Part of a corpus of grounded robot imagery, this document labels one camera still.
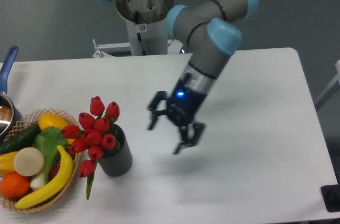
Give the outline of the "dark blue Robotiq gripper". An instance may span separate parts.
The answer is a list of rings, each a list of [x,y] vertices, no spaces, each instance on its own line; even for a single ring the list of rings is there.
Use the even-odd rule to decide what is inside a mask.
[[[168,97],[166,91],[157,91],[147,109],[150,111],[150,124],[148,130],[154,129],[159,116],[166,115],[178,127],[180,140],[173,154],[181,150],[198,145],[205,130],[205,123],[197,122],[195,115],[207,94],[195,91],[189,87],[190,77],[180,78]],[[161,101],[166,101],[166,107],[158,110]]]

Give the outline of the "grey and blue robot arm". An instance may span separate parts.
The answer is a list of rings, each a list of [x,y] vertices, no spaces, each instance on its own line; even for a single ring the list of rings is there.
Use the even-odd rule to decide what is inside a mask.
[[[169,36],[192,51],[173,92],[157,92],[148,109],[150,128],[161,115],[178,127],[177,150],[196,146],[205,125],[195,115],[242,40],[234,22],[253,14],[259,0],[207,0],[194,8],[174,0],[99,1],[115,1],[132,55],[166,54]]]

